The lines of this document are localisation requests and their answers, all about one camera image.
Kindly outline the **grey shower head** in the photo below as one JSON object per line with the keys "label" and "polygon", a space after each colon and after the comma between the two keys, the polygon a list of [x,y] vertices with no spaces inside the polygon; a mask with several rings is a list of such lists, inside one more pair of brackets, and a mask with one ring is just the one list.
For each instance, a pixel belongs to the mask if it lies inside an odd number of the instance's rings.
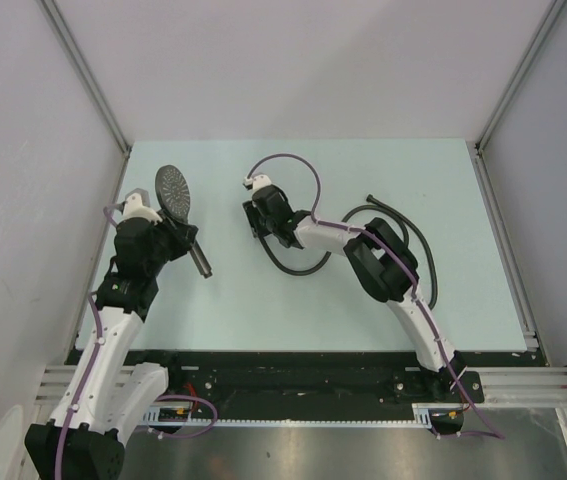
{"label": "grey shower head", "polygon": [[[155,193],[161,210],[167,217],[190,226],[188,219],[191,206],[190,190],[185,177],[177,167],[164,165],[158,169],[155,176]],[[212,276],[212,267],[198,243],[197,234],[193,233],[190,237],[192,238],[190,256],[199,273],[208,279]]]}

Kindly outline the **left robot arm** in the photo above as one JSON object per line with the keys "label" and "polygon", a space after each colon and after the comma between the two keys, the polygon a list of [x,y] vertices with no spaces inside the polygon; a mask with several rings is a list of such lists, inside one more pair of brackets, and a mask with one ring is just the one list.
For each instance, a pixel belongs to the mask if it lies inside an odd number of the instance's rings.
{"label": "left robot arm", "polygon": [[158,275],[189,254],[194,225],[164,218],[121,221],[114,255],[90,300],[95,325],[66,391],[44,424],[33,423],[25,447],[42,479],[116,479],[126,445],[150,405],[170,400],[184,376],[169,365],[141,363],[116,386],[125,358],[158,293]]}

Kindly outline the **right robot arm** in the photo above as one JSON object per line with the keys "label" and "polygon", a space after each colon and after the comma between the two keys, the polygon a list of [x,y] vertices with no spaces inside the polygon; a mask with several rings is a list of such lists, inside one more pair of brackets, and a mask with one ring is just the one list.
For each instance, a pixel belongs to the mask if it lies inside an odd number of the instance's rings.
{"label": "right robot arm", "polygon": [[[363,290],[387,305],[412,342],[417,360],[428,372],[426,393],[447,401],[463,390],[466,363],[445,338],[425,301],[417,273],[418,262],[405,242],[380,218],[363,227],[319,220],[311,211],[293,210],[281,188],[254,179],[245,182],[251,199],[243,203],[250,228],[269,259],[284,273],[307,276],[320,270],[330,256],[346,258]],[[272,235],[285,248],[317,249],[321,260],[305,270],[283,265],[268,246]]]}

